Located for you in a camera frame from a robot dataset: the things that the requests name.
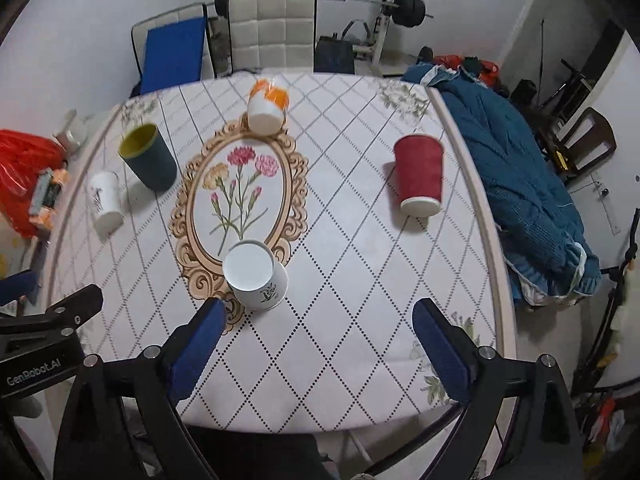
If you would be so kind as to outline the white paper cup with print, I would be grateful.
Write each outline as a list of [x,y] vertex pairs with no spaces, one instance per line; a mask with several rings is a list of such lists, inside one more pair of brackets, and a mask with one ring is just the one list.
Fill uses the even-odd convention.
[[234,244],[222,260],[222,272],[236,300],[250,311],[277,307],[288,291],[284,265],[258,240]]

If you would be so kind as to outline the small white paper cup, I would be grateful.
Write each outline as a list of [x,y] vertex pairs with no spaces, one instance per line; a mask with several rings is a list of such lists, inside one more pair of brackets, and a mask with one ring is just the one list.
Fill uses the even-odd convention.
[[108,237],[124,222],[119,195],[119,180],[113,171],[101,171],[89,180],[94,228],[99,237]]

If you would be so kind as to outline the dark green cup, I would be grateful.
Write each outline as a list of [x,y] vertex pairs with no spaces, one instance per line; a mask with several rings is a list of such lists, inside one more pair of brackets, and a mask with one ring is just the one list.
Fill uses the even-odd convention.
[[175,183],[177,164],[157,125],[144,124],[129,131],[118,154],[150,190],[163,193]]

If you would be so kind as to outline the red corrugated paper cup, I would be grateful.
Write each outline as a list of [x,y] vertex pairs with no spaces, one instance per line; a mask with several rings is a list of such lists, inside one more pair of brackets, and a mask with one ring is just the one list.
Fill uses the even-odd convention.
[[399,207],[414,218],[430,218],[442,209],[444,148],[427,134],[403,136],[394,145]]

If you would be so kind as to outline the orange and white paper cup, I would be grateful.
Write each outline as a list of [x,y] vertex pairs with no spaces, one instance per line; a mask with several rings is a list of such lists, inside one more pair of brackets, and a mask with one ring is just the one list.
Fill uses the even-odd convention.
[[247,103],[247,123],[258,136],[274,136],[285,123],[290,96],[272,79],[258,79],[250,89]]

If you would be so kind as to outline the red plastic bag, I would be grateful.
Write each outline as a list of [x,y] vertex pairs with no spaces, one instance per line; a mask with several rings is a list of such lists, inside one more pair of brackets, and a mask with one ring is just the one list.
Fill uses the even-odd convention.
[[32,194],[41,170],[61,169],[64,148],[43,136],[2,129],[0,132],[1,213],[22,237],[37,234],[29,221]]

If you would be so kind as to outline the teal quilted blanket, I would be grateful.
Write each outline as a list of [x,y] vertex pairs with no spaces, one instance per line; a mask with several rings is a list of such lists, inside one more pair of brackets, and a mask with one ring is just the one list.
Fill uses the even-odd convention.
[[437,89],[454,118],[484,185],[514,302],[572,306],[592,296],[599,259],[520,112],[469,75],[438,64],[413,65],[402,78]]

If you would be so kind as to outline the patterned floral tablecloth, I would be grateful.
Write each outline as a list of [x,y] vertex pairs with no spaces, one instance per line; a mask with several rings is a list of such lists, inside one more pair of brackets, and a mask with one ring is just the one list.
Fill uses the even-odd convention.
[[[473,159],[434,89],[373,77],[288,73],[284,131],[258,139],[242,125],[251,74],[194,82],[112,109],[70,164],[42,280],[43,304],[96,284],[101,312],[82,345],[106,360],[160,344],[209,297],[227,322],[194,393],[192,425],[316,432],[411,417],[444,389],[411,325],[430,298],[478,344],[515,356],[506,266]],[[118,154],[154,124],[178,174],[147,188]],[[444,148],[442,209],[399,207],[394,145],[427,134]],[[89,180],[113,171],[124,222],[94,228]],[[222,272],[240,240],[265,244],[285,267],[277,307],[245,309]]]

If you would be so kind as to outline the brown wooden chair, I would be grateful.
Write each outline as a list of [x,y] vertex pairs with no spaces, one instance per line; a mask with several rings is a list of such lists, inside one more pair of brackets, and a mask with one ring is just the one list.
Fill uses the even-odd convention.
[[555,172],[569,184],[597,169],[616,148],[611,124],[600,112],[587,107],[562,139],[551,137],[550,158]]

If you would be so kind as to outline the blue panel chair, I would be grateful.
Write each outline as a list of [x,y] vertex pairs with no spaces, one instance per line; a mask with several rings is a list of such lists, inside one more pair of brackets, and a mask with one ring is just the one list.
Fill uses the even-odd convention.
[[132,96],[217,76],[204,3],[192,3],[134,24],[130,37],[140,75]]

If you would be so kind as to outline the red bag behind blanket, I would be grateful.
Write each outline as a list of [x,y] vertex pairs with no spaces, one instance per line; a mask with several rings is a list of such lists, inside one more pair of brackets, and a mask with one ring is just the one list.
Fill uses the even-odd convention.
[[498,65],[490,61],[481,60],[476,56],[462,56],[457,54],[437,55],[434,57],[434,62],[446,66],[450,68],[450,70],[463,68],[468,74],[479,79],[488,87],[493,87],[500,81]]

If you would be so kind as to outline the dark blue patterned bag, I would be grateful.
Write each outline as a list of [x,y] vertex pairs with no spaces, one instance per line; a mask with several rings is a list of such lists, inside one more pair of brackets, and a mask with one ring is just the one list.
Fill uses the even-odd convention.
[[353,75],[355,58],[352,45],[345,40],[321,36],[314,49],[314,72]]

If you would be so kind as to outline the white padded chair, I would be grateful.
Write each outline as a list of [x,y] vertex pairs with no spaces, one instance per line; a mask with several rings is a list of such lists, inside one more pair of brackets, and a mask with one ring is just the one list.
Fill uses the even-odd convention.
[[229,0],[235,72],[314,70],[317,0]]

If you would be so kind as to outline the white weight bench rack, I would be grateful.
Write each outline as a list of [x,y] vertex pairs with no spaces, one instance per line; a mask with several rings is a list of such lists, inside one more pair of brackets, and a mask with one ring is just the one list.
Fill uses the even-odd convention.
[[[321,1],[349,2],[354,0],[317,0],[317,14],[318,3]],[[357,23],[355,20],[350,21],[340,34],[328,37],[348,41],[352,45],[355,62],[357,60],[366,61],[377,70],[380,67],[388,26],[392,23],[407,28],[420,25],[425,18],[425,4],[422,0],[374,0],[372,3],[378,7],[378,14],[375,15],[374,22],[372,24],[365,20],[360,22],[367,34],[365,40],[353,42],[347,39],[348,32]],[[316,45],[320,37],[316,33]]]

